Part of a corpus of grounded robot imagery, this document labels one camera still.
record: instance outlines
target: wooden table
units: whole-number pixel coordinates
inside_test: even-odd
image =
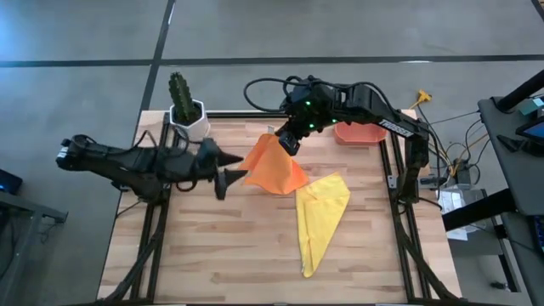
[[[143,112],[137,137],[150,130],[158,139],[163,114]],[[285,120],[210,121],[211,136],[224,151],[246,156],[268,126],[279,127]],[[217,201],[213,185],[204,182],[189,193],[173,189],[156,303],[405,302],[378,146],[340,146],[329,128],[304,139],[295,159],[310,181],[340,172],[351,190],[346,212],[314,276],[304,279],[301,273],[294,194],[271,195],[240,182],[229,188],[225,201]],[[435,199],[430,191],[421,196]],[[119,209],[134,202],[133,194],[124,194]],[[439,209],[422,202],[415,205],[415,213],[425,259],[448,289],[461,296]],[[132,266],[144,215],[142,204],[116,221],[99,298],[112,292]],[[411,270],[420,292],[413,263]]]

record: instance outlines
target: black stand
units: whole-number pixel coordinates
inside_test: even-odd
[[[442,216],[445,230],[454,230],[479,220],[516,210],[510,189],[506,188]]]
[[[61,224],[66,221],[68,212],[61,212],[50,207],[45,207],[2,191],[0,191],[0,207],[21,212],[30,220],[25,229],[20,233],[20,238],[14,246],[13,260],[11,260],[8,269],[0,280],[0,305],[15,305],[16,302],[13,300],[12,293],[20,282],[22,270],[28,258],[29,248],[38,237],[42,218],[53,218],[55,223]]]

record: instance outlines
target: cable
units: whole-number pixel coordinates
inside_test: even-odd
[[[444,120],[438,120],[438,121],[436,121],[436,122],[431,122],[431,123],[429,123],[429,124],[437,124],[437,123],[442,123],[442,122],[448,122],[448,121],[450,121],[450,120],[455,120],[455,119],[457,119],[457,118],[461,118],[461,117],[464,117],[464,116],[469,116],[469,115],[472,115],[472,114],[476,114],[476,113],[478,113],[478,112],[479,112],[479,110],[475,110],[475,111],[469,112],[469,113],[467,113],[467,114],[463,114],[463,115],[459,115],[459,116],[453,116],[453,117],[451,117],[451,118],[447,118],[447,119],[444,119]]]
[[[444,162],[445,166],[443,166],[441,168],[450,166],[450,163],[441,154],[436,153],[436,151],[434,151],[434,149],[432,149],[432,148],[428,148],[428,150],[429,150],[429,152],[435,154],[442,162]]]
[[[478,165],[474,164],[473,167],[476,167],[476,170],[478,170],[478,177],[476,178],[476,182],[473,183],[473,184],[477,184],[477,183],[479,183],[479,179],[480,179],[480,177],[482,175],[482,172],[479,170]]]
[[[176,183],[176,189],[179,190],[180,192],[188,192],[193,190],[195,187],[196,187],[196,181],[192,181],[191,186],[189,188],[181,188],[179,187],[179,183]]]
[[[255,83],[258,83],[258,82],[280,82],[280,83],[283,83],[283,86],[287,86],[287,85],[292,85],[292,86],[308,86],[307,83],[300,83],[300,82],[291,82],[291,81],[287,81],[287,80],[282,80],[282,79],[279,79],[279,78],[275,78],[275,77],[261,77],[261,78],[258,78],[256,80],[253,80],[251,82],[249,82],[248,84],[246,84],[246,86],[244,87],[244,98],[246,99],[247,103],[251,106],[253,106],[255,109],[257,110],[260,110],[260,111],[265,111],[265,112],[282,112],[282,110],[271,110],[271,109],[267,109],[267,108],[264,108],[264,107],[261,107],[259,105],[256,105],[255,103],[253,103],[253,101],[251,99],[249,99],[249,96],[247,95],[247,89],[252,86],[253,84]]]
[[[485,144],[484,144],[484,147],[483,147],[482,150],[479,152],[478,160],[473,164],[473,166],[478,165],[479,159],[482,158],[482,154],[484,154],[485,147],[487,146],[487,144],[488,144],[490,141],[491,141],[491,139],[487,139],[487,141],[486,141]]]
[[[420,201],[425,201],[427,203],[431,203],[431,204],[435,205],[436,207],[439,207],[441,212],[444,210],[444,208],[439,203],[437,203],[435,201],[431,201],[429,199],[425,199],[425,198],[422,198],[422,197],[418,197],[417,199],[419,199]]]
[[[141,203],[142,200],[138,200],[136,203],[134,203],[133,205],[121,210],[120,212],[117,213],[116,215],[116,218],[119,218],[119,216],[121,216],[122,214],[124,214],[127,210],[131,209],[132,207],[135,207],[136,205],[138,205],[139,203]]]
[[[460,146],[463,147],[464,149],[467,148],[467,147],[466,147],[464,144],[462,144],[462,143],[457,143],[457,142],[451,143],[450,145],[448,145],[448,148],[445,150],[445,154],[448,154],[448,152],[450,151],[451,147],[454,146],[454,145],[460,145]]]
[[[465,152],[469,151],[469,149],[473,146],[473,145],[476,145],[480,140],[484,139],[485,137],[487,137],[487,133],[485,133],[484,135],[482,135],[480,138],[474,140],[460,155],[459,157],[456,159],[456,161],[460,161],[461,158],[462,158],[462,155],[465,154]],[[458,162],[456,164],[456,166],[453,168],[453,176],[455,176],[455,174],[457,173],[457,169],[459,168],[459,165],[461,163]]]
[[[477,228],[477,229],[479,229],[479,230],[483,230],[484,232],[489,233],[489,234],[493,235],[494,237],[496,237],[496,233],[495,233],[495,232],[489,231],[489,230],[487,230],[487,229],[485,229],[485,228],[482,228],[482,227],[480,227],[480,226],[478,226],[478,225],[470,224],[470,225],[467,225],[467,226],[473,226],[473,227],[475,227],[475,228]],[[521,242],[516,241],[516,240],[514,240],[514,239],[510,239],[510,238],[504,238],[504,239],[506,239],[506,240],[508,240],[508,241],[510,241],[510,242],[512,242],[512,243],[515,243],[515,244],[517,244],[518,246],[520,246],[520,247],[522,247],[522,248],[525,248],[525,249],[527,249],[527,250],[529,250],[529,251],[531,251],[531,252],[537,254],[538,256],[541,256],[541,255],[542,255],[540,252],[538,252],[537,250],[535,250],[534,247],[527,246],[527,245],[525,245],[524,243],[521,243]]]
[[[106,152],[102,151],[102,150],[91,150],[92,152],[97,152],[97,153],[103,153],[105,156],[119,156],[119,155],[123,155],[123,154],[127,154],[128,152],[131,152],[132,150],[138,148],[138,146],[142,143],[142,141],[144,140],[144,137],[145,135],[149,136],[149,138],[151,139],[151,142],[153,143],[153,148],[155,149],[155,151],[158,151],[158,145],[155,141],[155,138],[153,137],[153,135],[150,133],[149,130],[145,130],[143,133],[142,133],[142,136],[140,136],[140,138],[138,139],[138,141],[136,142],[135,145],[133,145],[132,147],[130,147],[129,149],[126,149],[126,150],[120,150],[118,152],[109,152],[108,150]],[[96,140],[90,138],[89,136],[85,135],[85,134],[78,134],[76,136],[74,136],[73,139],[75,139],[77,136],[81,136],[81,137],[84,137],[86,140],[96,144]],[[72,143],[76,146],[78,146],[79,148],[83,149],[83,150],[88,150],[87,146],[85,144],[78,144],[76,141],[72,141]]]
[[[298,77],[298,76],[289,76],[286,81],[290,82],[291,80],[297,80],[297,82],[302,82],[303,79]],[[283,93],[285,94],[286,97],[289,96],[289,92],[287,92],[287,84],[283,84],[282,86],[282,89],[283,89]]]
[[[419,112],[422,114],[423,116],[423,120],[425,120],[425,122],[427,124],[428,123],[428,119],[427,117],[425,116],[425,113],[423,113],[423,110],[422,108],[418,105],[417,106],[417,109],[419,110]],[[438,134],[436,133],[436,131],[434,131],[434,128],[433,126],[431,126],[430,124],[428,125],[430,127],[430,129],[432,131],[429,131],[429,129],[425,128],[425,130],[427,131],[427,133],[429,133],[429,135],[431,135],[431,137],[433,138],[433,142],[434,142],[434,148],[436,148],[436,150],[438,149],[441,149],[442,152],[444,152],[444,146],[442,145],[442,143],[440,142],[440,140],[438,139]],[[436,159],[436,173],[437,173],[437,176],[440,178],[440,159],[437,158]],[[440,199],[440,185],[437,184],[437,199]]]
[[[398,116],[397,112],[395,111],[395,109],[393,108],[393,106],[391,105],[391,102],[389,102],[387,96],[385,95],[385,93],[374,83],[372,82],[355,82],[353,84],[334,84],[334,83],[331,83],[331,82],[325,82],[325,81],[322,81],[322,80],[318,80],[318,79],[315,79],[315,80],[310,80],[309,82],[302,82],[303,79],[301,79],[300,77],[298,76],[289,76],[286,80],[282,80],[282,79],[279,79],[279,78],[275,78],[275,77],[261,77],[259,79],[256,79],[256,80],[253,80],[253,81],[250,81],[248,84],[246,84],[246,86],[244,87],[244,98],[246,99],[246,102],[251,105],[253,108],[257,109],[257,110],[260,110],[260,111],[265,111],[265,112],[271,112],[271,113],[278,113],[278,112],[282,112],[283,110],[272,110],[272,109],[267,109],[267,108],[264,108],[262,106],[259,106],[259,105],[256,105],[251,99],[249,99],[249,96],[247,95],[247,89],[252,86],[253,84],[255,83],[258,83],[258,82],[280,82],[282,83],[282,89],[283,89],[283,93],[286,95],[286,96],[289,96],[289,93],[287,92],[287,85],[292,85],[292,86],[313,86],[315,84],[323,84],[323,85],[326,85],[326,86],[330,86],[332,88],[337,88],[337,89],[349,89],[349,88],[353,88],[355,86],[359,86],[359,85],[364,85],[364,86],[367,86],[368,88],[370,88],[372,91],[374,91],[376,94],[378,94],[380,96],[380,98],[382,98],[382,101],[388,106],[389,110],[392,112],[393,116]]]
[[[481,121],[482,121],[481,119],[478,119],[475,123],[471,124],[470,127],[468,127],[467,132],[465,133],[465,145],[467,146],[466,152],[468,152],[467,161],[470,161],[470,158],[472,157],[472,154],[470,153],[470,146],[468,145],[468,132],[470,132],[470,129],[473,128],[473,126],[475,126],[478,122],[481,122]],[[461,155],[459,156],[459,159],[462,158],[463,153],[465,153],[465,151],[461,153]]]
[[[45,242],[47,242],[47,240],[49,239],[49,233],[51,232],[51,230],[53,228],[55,228],[57,225],[59,225],[60,223],[53,223],[53,224],[50,224],[48,228],[46,228],[43,232],[41,233],[38,233],[39,235],[41,235],[40,237],[40,242],[42,244],[44,244]]]
[[[477,133],[479,130],[481,130],[483,127],[485,127],[484,124],[482,124],[481,126],[479,126],[478,128],[476,128],[476,130],[475,130],[474,132],[472,132],[472,133],[470,133],[470,134],[468,135],[468,138],[470,139],[471,137],[473,137],[473,135],[476,134],[476,133]]]

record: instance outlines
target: cloth fold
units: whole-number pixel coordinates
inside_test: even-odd
[[[310,277],[325,256],[350,192],[338,173],[297,190],[298,242],[304,277]]]
[[[244,184],[255,184],[277,195],[286,195],[308,183],[303,169],[287,154],[277,136],[261,135],[239,167],[250,171]]]

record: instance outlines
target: cactus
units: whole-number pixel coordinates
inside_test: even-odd
[[[187,81],[179,72],[170,75],[168,87],[176,109],[174,114],[176,122],[186,126],[196,122],[201,117],[201,109],[193,103]]]

